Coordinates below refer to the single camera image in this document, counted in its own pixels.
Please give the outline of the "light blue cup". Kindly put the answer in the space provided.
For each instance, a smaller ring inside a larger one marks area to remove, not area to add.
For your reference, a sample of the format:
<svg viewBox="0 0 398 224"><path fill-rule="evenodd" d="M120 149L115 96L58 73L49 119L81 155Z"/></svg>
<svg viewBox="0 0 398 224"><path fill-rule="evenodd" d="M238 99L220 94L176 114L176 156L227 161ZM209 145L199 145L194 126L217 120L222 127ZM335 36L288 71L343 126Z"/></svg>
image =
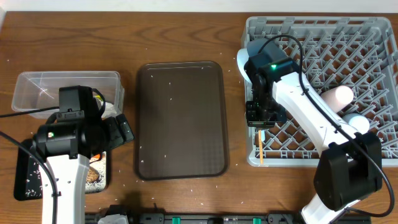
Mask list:
<svg viewBox="0 0 398 224"><path fill-rule="evenodd" d="M356 128L361 134L367 133L370 123L365 116L357 113L346 114L342 117L350 126Z"/></svg>

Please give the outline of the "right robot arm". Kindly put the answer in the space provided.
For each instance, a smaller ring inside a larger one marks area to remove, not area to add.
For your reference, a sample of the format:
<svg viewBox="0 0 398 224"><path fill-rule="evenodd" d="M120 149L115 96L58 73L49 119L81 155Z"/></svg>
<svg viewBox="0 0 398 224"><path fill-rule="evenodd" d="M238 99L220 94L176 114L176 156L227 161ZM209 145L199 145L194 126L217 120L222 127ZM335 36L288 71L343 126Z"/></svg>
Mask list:
<svg viewBox="0 0 398 224"><path fill-rule="evenodd" d="M360 133L341 119L309 84L302 61L280 58L266 47L256 53L240 49L237 63L241 75L251 84L253 99L246 102L249 127L269 129L284 123L290 113L306 132L320 155L313 184L315 196L300 211L302 223L334 223L349 212L370 217L392 213L395 195L382 169L382 146L372 132ZM385 185L389 207L382 213L353 206Z"/></svg>

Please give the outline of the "clear plastic bin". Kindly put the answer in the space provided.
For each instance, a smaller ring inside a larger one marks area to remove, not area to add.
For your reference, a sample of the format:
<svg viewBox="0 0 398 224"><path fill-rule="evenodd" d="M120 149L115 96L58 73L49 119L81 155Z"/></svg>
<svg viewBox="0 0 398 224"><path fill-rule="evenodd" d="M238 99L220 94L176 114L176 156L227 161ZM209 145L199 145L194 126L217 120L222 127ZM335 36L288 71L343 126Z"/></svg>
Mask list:
<svg viewBox="0 0 398 224"><path fill-rule="evenodd" d="M22 112L58 106L59 89L77 85L96 88L106 102L123 112L124 88L114 71L23 72L17 78L11 108Z"/></svg>

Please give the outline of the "light blue rice bowl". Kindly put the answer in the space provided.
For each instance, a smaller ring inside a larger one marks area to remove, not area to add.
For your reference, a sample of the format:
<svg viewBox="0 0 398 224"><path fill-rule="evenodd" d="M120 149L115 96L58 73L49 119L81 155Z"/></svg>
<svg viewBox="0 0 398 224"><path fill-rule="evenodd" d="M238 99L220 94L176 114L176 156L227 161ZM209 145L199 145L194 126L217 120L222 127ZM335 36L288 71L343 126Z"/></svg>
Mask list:
<svg viewBox="0 0 398 224"><path fill-rule="evenodd" d="M238 65L238 69L242 75L242 77L248 82L251 83L250 78L248 77L246 71L245 71L245 64L248 62L249 60L249 55L248 55L248 51L246 48L240 49L237 53L236 56L236 62Z"/></svg>

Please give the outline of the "green snack wrapper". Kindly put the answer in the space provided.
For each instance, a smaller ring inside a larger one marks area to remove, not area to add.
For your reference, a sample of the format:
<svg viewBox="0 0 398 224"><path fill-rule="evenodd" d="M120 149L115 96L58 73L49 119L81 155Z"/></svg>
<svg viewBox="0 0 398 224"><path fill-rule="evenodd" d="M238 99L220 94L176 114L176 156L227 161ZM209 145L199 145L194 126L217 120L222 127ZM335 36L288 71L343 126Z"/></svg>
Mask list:
<svg viewBox="0 0 398 224"><path fill-rule="evenodd" d="M103 100L99 95L94 95L93 98L96 100L96 104L98 105L98 108L100 109L103 106Z"/></svg>

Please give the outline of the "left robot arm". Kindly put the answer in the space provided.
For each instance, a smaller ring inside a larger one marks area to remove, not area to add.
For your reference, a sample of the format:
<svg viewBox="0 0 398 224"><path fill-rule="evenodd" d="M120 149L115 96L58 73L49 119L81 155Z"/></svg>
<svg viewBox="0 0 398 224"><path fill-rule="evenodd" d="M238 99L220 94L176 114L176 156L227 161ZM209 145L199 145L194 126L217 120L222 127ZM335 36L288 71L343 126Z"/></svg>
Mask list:
<svg viewBox="0 0 398 224"><path fill-rule="evenodd" d="M39 165L42 178L42 223L84 223L85 184L90 159L134 139L123 114L102 118L102 94L88 86L59 89L59 105L26 147L6 133Z"/></svg>

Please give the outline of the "brown food scrap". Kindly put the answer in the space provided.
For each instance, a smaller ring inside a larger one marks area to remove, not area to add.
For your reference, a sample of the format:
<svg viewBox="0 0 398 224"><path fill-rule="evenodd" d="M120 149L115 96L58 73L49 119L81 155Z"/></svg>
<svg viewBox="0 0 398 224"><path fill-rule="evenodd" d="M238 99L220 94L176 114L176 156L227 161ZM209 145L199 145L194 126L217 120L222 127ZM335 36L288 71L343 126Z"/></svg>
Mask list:
<svg viewBox="0 0 398 224"><path fill-rule="evenodd" d="M86 182L87 183L95 182L99 179L99 176L100 175L99 175L98 171L96 169L90 167L90 169L88 171L87 178L86 178Z"/></svg>

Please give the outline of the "light blue plastic knife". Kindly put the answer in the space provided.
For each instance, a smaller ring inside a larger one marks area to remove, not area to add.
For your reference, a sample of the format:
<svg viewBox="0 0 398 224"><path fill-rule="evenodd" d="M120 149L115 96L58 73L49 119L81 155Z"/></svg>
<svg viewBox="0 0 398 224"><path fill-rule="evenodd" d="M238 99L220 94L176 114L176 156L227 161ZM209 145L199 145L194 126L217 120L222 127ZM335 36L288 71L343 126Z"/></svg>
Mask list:
<svg viewBox="0 0 398 224"><path fill-rule="evenodd" d="M265 133L265 130L262 129L261 132L260 132L260 134L261 134L261 141L264 142L264 141L266 140L266 133Z"/></svg>

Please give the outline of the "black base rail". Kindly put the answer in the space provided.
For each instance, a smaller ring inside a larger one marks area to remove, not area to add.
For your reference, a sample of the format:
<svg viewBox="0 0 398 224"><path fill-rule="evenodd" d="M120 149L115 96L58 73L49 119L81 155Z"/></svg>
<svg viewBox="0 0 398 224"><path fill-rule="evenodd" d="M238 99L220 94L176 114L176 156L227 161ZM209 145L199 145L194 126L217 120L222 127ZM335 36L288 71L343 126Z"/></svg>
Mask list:
<svg viewBox="0 0 398 224"><path fill-rule="evenodd" d="M303 218L293 213L217 215L165 213L162 210L154 210L152 213L135 213L123 205L111 205L99 213L86 213L84 224L298 224L303 222Z"/></svg>

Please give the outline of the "white tissue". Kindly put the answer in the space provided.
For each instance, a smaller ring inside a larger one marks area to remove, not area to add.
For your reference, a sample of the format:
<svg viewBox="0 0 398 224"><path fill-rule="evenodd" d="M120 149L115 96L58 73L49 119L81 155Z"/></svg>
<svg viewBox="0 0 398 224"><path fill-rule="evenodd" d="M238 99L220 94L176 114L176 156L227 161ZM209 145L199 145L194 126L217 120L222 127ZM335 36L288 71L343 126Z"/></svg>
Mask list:
<svg viewBox="0 0 398 224"><path fill-rule="evenodd" d="M108 117L117 116L119 114L120 114L120 111L119 111L119 108L117 106L114 106L110 102L106 102L105 111L101 115L101 117L105 119L105 118L108 118Z"/></svg>

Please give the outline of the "wooden chopstick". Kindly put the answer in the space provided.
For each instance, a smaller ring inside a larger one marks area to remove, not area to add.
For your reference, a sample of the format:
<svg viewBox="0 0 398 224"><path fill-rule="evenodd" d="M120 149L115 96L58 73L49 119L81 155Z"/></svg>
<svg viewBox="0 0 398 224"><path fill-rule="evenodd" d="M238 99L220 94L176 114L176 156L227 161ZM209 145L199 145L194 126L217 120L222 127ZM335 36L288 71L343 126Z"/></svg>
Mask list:
<svg viewBox="0 0 398 224"><path fill-rule="evenodd" d="M261 141L261 130L258 131L258 143L259 143L259 160L260 160L260 165L263 165L263 142Z"/></svg>

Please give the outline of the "grey plastic dishwasher rack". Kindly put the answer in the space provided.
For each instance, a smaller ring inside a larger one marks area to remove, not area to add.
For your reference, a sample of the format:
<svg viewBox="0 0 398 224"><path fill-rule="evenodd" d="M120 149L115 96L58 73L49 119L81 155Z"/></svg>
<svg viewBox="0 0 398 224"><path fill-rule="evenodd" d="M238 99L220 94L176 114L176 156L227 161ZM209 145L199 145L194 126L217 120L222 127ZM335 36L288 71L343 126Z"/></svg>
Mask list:
<svg viewBox="0 0 398 224"><path fill-rule="evenodd" d="M384 17L253 16L241 47L256 53L270 37L286 56L303 63L319 92L345 85L353 101L341 115L358 113L382 144L384 167L397 166L397 43Z"/></svg>

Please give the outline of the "dark brown serving tray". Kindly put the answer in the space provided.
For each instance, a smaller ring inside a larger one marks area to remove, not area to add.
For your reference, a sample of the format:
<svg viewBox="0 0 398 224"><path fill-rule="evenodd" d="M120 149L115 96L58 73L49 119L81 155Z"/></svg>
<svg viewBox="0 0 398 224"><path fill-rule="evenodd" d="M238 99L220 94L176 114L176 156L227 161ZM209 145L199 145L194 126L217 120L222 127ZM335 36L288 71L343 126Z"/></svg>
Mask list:
<svg viewBox="0 0 398 224"><path fill-rule="evenodd" d="M213 61L151 63L137 73L136 174L217 177L229 166L223 71Z"/></svg>

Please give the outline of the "pink cup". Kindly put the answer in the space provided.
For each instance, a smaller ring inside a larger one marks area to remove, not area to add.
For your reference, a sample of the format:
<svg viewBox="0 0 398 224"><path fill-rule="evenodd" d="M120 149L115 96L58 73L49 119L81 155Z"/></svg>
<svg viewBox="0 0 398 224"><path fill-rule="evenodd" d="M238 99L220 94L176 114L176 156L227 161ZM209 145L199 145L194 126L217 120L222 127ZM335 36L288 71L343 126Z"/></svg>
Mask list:
<svg viewBox="0 0 398 224"><path fill-rule="evenodd" d="M337 113L353 101L354 93L350 87L341 85L322 93L321 98Z"/></svg>

